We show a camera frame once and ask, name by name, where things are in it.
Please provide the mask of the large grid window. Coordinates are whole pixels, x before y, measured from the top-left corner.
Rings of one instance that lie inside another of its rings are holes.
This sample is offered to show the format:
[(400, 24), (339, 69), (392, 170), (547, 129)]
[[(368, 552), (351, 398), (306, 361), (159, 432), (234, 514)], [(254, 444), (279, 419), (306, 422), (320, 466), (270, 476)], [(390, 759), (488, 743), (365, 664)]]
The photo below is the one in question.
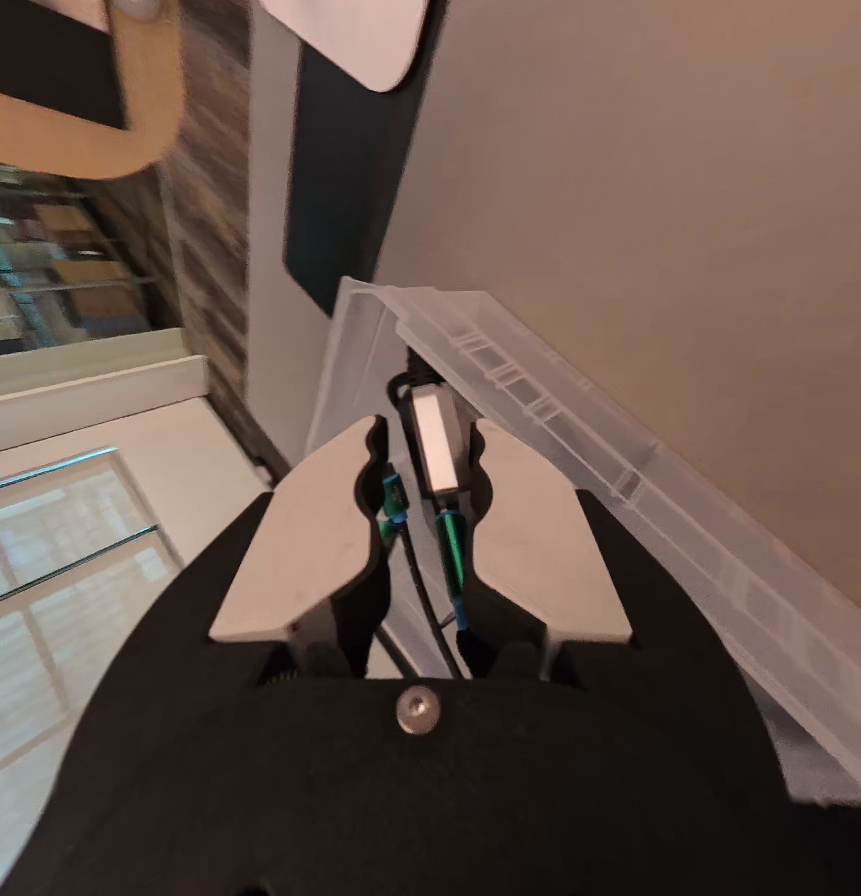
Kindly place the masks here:
[(0, 480), (0, 881), (106, 669), (180, 570), (115, 449)]

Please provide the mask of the clear plastic storage box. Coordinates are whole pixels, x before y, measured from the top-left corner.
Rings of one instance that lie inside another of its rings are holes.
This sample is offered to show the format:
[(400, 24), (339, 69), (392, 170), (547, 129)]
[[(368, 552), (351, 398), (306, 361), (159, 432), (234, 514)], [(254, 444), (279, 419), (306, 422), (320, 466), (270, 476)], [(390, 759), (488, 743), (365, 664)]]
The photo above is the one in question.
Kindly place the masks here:
[(342, 279), (306, 451), (390, 411), (413, 349), (592, 491), (861, 790), (861, 609), (482, 291)]

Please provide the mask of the wooden framed black divider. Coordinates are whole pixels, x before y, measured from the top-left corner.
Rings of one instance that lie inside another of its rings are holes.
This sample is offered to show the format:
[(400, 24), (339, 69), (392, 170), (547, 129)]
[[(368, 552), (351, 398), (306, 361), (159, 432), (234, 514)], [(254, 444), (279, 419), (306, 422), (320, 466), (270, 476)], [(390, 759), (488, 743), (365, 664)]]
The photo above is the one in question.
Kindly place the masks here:
[(0, 163), (114, 179), (158, 161), (185, 103), (179, 4), (0, 2)]

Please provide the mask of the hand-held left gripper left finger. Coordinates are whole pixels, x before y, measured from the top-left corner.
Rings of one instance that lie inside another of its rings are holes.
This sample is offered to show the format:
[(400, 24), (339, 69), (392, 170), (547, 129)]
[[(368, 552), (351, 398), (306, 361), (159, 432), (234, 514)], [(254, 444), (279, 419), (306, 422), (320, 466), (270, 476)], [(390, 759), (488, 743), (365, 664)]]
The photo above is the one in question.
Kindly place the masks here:
[(334, 616), (382, 561), (378, 514), (389, 427), (382, 416), (351, 424), (300, 462), (275, 488), (209, 629), (217, 643), (319, 638), (340, 629)]

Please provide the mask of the silver multiport adapter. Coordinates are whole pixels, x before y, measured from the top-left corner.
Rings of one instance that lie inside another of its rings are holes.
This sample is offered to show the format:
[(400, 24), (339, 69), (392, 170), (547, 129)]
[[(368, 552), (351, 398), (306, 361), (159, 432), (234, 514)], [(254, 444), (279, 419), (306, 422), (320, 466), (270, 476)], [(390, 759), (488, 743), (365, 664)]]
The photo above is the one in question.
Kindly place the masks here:
[(427, 494), (440, 505), (469, 487), (469, 440), (448, 384), (420, 385), (407, 397), (417, 456)]

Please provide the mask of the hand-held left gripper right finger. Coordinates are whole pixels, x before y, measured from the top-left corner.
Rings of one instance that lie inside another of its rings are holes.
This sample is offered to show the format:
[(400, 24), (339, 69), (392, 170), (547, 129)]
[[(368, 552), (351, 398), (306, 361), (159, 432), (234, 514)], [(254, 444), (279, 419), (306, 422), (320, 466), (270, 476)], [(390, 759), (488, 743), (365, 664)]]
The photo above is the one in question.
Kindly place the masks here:
[(472, 571), (481, 586), (542, 625), (546, 644), (627, 644), (633, 630), (573, 483), (491, 420), (473, 484), (486, 476), (490, 506), (476, 510)]

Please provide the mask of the black flat panel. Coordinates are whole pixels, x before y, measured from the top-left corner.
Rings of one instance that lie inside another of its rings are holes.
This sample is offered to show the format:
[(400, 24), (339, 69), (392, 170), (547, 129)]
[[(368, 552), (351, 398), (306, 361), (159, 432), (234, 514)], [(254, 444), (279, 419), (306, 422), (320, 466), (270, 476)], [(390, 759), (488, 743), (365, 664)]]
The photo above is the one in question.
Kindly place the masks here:
[(342, 278), (377, 271), (446, 12), (429, 2), (411, 67), (387, 93), (302, 44), (283, 260), (328, 317)]

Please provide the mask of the metal workbench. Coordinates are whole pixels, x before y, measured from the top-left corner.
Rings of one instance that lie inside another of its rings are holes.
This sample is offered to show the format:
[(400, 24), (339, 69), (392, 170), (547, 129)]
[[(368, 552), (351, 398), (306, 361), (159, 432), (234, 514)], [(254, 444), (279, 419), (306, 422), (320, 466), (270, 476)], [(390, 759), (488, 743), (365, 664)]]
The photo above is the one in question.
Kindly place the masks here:
[(58, 175), (0, 163), (0, 357), (149, 332), (150, 277)]

